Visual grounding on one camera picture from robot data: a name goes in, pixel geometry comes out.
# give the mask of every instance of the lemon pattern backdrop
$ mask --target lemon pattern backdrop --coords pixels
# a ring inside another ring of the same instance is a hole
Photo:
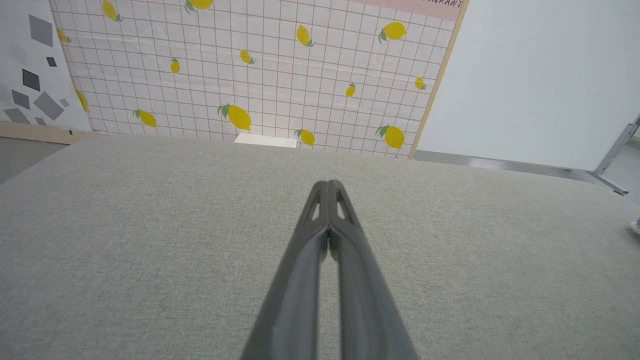
[[[98,133],[407,158],[454,27],[344,0],[50,0]]]

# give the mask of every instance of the wooden frame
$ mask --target wooden frame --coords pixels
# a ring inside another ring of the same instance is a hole
[[[462,26],[462,20],[465,18],[469,1],[470,0],[465,0],[464,3],[462,3],[462,9],[460,9],[460,13],[458,14],[458,20],[456,21],[456,25],[453,27],[451,40],[449,41],[449,46],[447,48],[447,51],[444,54],[444,59],[442,60],[442,66],[440,67],[440,72],[436,77],[436,83],[435,85],[433,85],[433,91],[431,92],[431,96],[429,96],[429,101],[427,102],[427,108],[424,110],[424,115],[422,116],[422,122],[420,123],[420,127],[418,128],[418,133],[415,135],[415,140],[413,141],[413,145],[411,146],[411,152],[409,152],[409,160],[413,159],[415,150],[418,147],[418,142],[420,141],[420,136],[422,135],[422,130],[424,129],[424,124],[427,123],[429,112],[431,111],[431,107],[433,107],[433,100],[435,99],[436,94],[438,93],[438,88],[440,88],[440,83],[442,82],[442,76],[444,75],[445,70],[447,70],[447,64],[449,63],[449,58],[451,57],[451,52],[453,51],[453,47],[456,45],[456,39],[458,38],[458,33],[460,32],[460,27]]]
[[[93,132],[60,129],[53,126],[33,124],[19,124],[10,121],[0,121],[0,137],[40,142],[64,143],[71,145],[83,139],[103,136]]]

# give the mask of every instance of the gray carpet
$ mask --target gray carpet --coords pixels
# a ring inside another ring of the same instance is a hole
[[[66,146],[0,137],[0,184]]]
[[[423,359],[640,358],[640,207],[547,176],[104,136],[0,186],[0,357],[235,359],[340,179]],[[319,358],[339,358],[337,266]]]

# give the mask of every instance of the gray floor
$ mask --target gray floor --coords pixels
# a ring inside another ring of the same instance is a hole
[[[65,146],[59,143],[0,138],[0,184]]]
[[[604,176],[629,191],[625,196],[636,204],[640,204],[640,149],[637,144],[630,143],[614,159]],[[606,185],[584,171],[550,168],[541,165],[513,163],[510,161],[473,158],[470,156],[442,154],[440,152],[416,151],[414,158],[421,161],[466,165],[471,167],[496,168],[509,171],[528,172],[548,176],[563,177],[585,181],[609,189]]]
[[[640,204],[640,143],[625,146],[613,161],[605,176],[629,191],[626,196]],[[32,142],[0,138],[0,184],[6,182],[31,165],[64,148],[58,143]],[[510,171],[529,172],[548,176],[564,177],[586,181],[598,186],[608,187],[584,171],[569,171],[539,165],[512,163],[508,161],[471,158],[470,156],[442,154],[438,152],[417,151],[416,160],[432,161],[471,167],[496,168]]]

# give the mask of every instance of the green lemon leaf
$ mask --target green lemon leaf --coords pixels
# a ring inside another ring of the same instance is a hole
[[[387,133],[387,129],[389,128],[389,125],[387,126],[381,126],[378,128],[378,130],[380,130],[380,138],[382,138],[382,136],[385,136],[385,134]]]
[[[222,107],[222,116],[224,116],[226,119],[228,114],[229,114],[229,104],[226,104]]]

